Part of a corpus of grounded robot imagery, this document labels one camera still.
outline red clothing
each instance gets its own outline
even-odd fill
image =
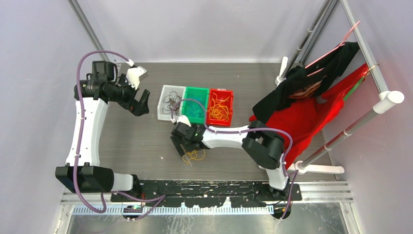
[[[293,139],[293,146],[285,158],[286,168],[294,162],[310,144],[311,138],[317,134],[328,122],[334,119],[344,106],[343,98],[352,87],[363,77],[369,67],[364,64],[338,84],[321,94],[327,100],[319,104],[315,97],[293,102],[289,108],[275,111],[266,125],[288,132]],[[249,121],[257,120],[251,116]],[[289,144],[284,138],[284,147]]]

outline tangled cord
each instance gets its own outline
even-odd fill
[[[190,162],[191,160],[200,161],[200,160],[204,159],[204,157],[206,155],[206,152],[205,152],[205,150],[202,150],[202,151],[204,152],[204,154],[202,155],[201,158],[198,158],[198,151],[197,150],[194,150],[194,151],[191,151],[191,152],[186,152],[185,155],[182,156],[182,161],[184,161],[187,165],[192,166],[192,164]]]
[[[172,113],[172,108],[173,108],[174,105],[175,105],[177,102],[179,102],[181,99],[182,99],[182,97],[179,96],[177,92],[175,92],[175,91],[170,92],[169,95],[167,95],[167,96],[164,97],[163,102],[166,103],[166,104],[168,104],[168,105],[166,106],[166,108],[162,108],[162,113],[163,113],[164,115],[169,115],[169,114],[171,114],[171,113]],[[177,106],[177,108],[176,108],[175,111],[174,111],[176,115],[177,115],[178,112],[179,112],[179,107],[180,107],[180,105],[181,105],[181,104],[178,103],[178,106]]]
[[[229,109],[227,106],[223,105],[223,103],[229,101],[230,97],[227,97],[224,100],[218,99],[217,94],[212,94],[216,98],[211,98],[209,102],[210,108],[208,109],[209,119],[214,120],[229,120]]]

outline white wall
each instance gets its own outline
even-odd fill
[[[344,166],[367,234],[411,233],[413,189],[413,1],[349,0],[360,30],[380,64],[391,90],[405,101],[376,117],[331,151],[332,161]],[[349,29],[341,6],[326,28],[312,59],[334,47]],[[360,56],[347,73],[361,64]],[[324,128],[326,140],[349,126],[378,101],[369,77],[346,101],[342,112]]]
[[[324,0],[79,2],[100,38],[135,61],[270,62],[294,52]]]
[[[94,48],[64,0],[2,1],[0,17],[0,233],[53,233],[76,66]]]

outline clothing rack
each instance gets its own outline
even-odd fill
[[[348,18],[348,21],[351,26],[355,25],[357,22],[353,16],[353,13],[350,9],[349,3],[347,0],[326,0],[320,11],[319,14],[316,16],[314,22],[312,23],[311,27],[307,30],[307,33],[300,44],[297,47],[297,51],[293,55],[292,59],[289,60],[287,64],[287,68],[282,73],[282,78],[285,77],[285,74],[292,68],[294,62],[296,61],[298,55],[303,49],[303,46],[306,44],[308,39],[308,45],[303,51],[303,57],[300,60],[301,62],[305,63],[309,54],[311,53],[312,49],[314,48],[315,43],[317,42],[321,32],[325,28],[326,24],[328,23],[333,11],[338,5],[338,2],[341,2],[343,6],[344,12]],[[370,68],[370,74],[373,77],[377,90],[379,92],[379,99],[380,101],[372,107],[365,115],[360,117],[356,120],[353,124],[343,130],[340,134],[334,137],[331,141],[325,144],[323,147],[318,149],[314,152],[311,156],[309,156],[304,161],[298,161],[289,168],[289,170],[298,170],[300,174],[304,174],[307,171],[312,172],[322,172],[322,173],[332,173],[332,174],[339,174],[343,173],[344,170],[342,167],[326,167],[320,166],[320,170],[317,171],[315,169],[315,165],[311,165],[321,156],[323,156],[326,152],[330,151],[333,147],[344,141],[347,137],[351,136],[357,129],[362,127],[364,124],[368,123],[374,117],[388,111],[390,108],[403,102],[404,95],[399,91],[390,91],[386,80],[384,79],[380,68],[376,62],[376,59],[373,56],[373,53],[370,50],[368,43],[364,40],[360,29],[356,27],[353,31],[354,35],[356,36],[357,42],[359,44],[360,50],[362,51],[364,58],[366,60],[367,65]]]

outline red plastic box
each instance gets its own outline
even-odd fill
[[[214,100],[217,99],[218,101],[226,100],[222,102],[221,105],[226,106],[229,110],[228,119],[226,120],[219,120],[214,119],[210,116],[209,112],[214,105]],[[219,125],[219,126],[230,126],[232,120],[232,101],[234,99],[234,93],[231,90],[225,89],[210,89],[209,90],[209,99],[208,99],[208,114],[206,117],[206,123],[209,125]]]

